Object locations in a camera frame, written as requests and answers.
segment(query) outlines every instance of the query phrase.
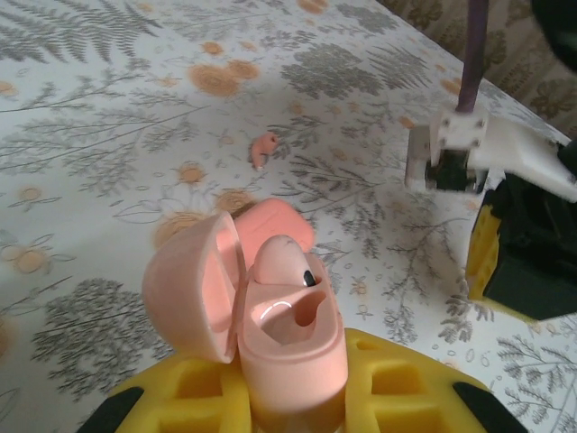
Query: white bracket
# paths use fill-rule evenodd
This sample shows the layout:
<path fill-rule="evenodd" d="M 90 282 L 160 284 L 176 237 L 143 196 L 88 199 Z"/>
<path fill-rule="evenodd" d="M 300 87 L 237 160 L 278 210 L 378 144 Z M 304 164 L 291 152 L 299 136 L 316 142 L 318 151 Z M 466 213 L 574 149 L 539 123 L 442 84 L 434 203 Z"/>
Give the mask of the white bracket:
<path fill-rule="evenodd" d="M 456 113 L 454 107 L 442 105 L 430 122 L 431 166 L 439 163 L 445 150 L 470 152 L 485 141 L 490 114 L 481 105 L 472 113 Z"/>

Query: pink earbud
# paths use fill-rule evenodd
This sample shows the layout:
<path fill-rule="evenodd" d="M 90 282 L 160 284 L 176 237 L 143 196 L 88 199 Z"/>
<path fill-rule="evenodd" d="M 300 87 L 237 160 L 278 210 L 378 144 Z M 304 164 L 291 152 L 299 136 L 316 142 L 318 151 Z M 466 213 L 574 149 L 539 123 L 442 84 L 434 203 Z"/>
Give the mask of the pink earbud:
<path fill-rule="evenodd" d="M 279 145 L 279 137 L 275 133 L 266 133 L 254 140 L 251 147 L 252 166 L 261 170 L 264 165 L 262 155 L 272 155 Z"/>
<path fill-rule="evenodd" d="M 297 242 L 286 235 L 266 241 L 254 258 L 254 280 L 259 284 L 312 287 L 315 277 Z"/>

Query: table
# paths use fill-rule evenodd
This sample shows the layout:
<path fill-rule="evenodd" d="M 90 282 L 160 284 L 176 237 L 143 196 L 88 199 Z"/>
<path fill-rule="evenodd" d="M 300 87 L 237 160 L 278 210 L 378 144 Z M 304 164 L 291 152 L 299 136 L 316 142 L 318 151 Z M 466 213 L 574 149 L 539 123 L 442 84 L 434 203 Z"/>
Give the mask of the table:
<path fill-rule="evenodd" d="M 271 196 L 315 225 L 347 327 L 479 378 L 532 431 L 577 429 L 577 319 L 529 327 L 469 303 L 480 198 L 403 186 L 408 129 L 456 100 L 462 64 L 354 3 L 6 0 L 0 431 L 73 432 L 168 355 L 145 264 L 178 230 Z M 481 102 L 565 140 L 488 82 Z M 266 131 L 280 147 L 255 171 Z"/>

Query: earbud charging slot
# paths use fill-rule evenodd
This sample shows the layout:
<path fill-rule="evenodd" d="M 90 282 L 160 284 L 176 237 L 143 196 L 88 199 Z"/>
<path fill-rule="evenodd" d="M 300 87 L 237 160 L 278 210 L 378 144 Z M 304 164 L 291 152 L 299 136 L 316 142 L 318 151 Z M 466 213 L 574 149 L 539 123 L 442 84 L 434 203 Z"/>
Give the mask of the earbud charging slot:
<path fill-rule="evenodd" d="M 281 345 L 307 341 L 315 331 L 318 309 L 326 302 L 321 290 L 310 291 L 296 301 L 278 299 L 252 311 L 252 320 Z"/>

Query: wireless earbud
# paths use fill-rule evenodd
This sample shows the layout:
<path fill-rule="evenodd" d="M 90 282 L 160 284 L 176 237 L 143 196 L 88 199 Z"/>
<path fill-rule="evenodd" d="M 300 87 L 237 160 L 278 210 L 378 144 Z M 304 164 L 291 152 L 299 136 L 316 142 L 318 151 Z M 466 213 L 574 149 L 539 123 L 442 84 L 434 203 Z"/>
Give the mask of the wireless earbud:
<path fill-rule="evenodd" d="M 254 258 L 252 272 L 259 284 L 316 285 L 303 250 L 285 235 L 273 236 L 262 245 Z"/>

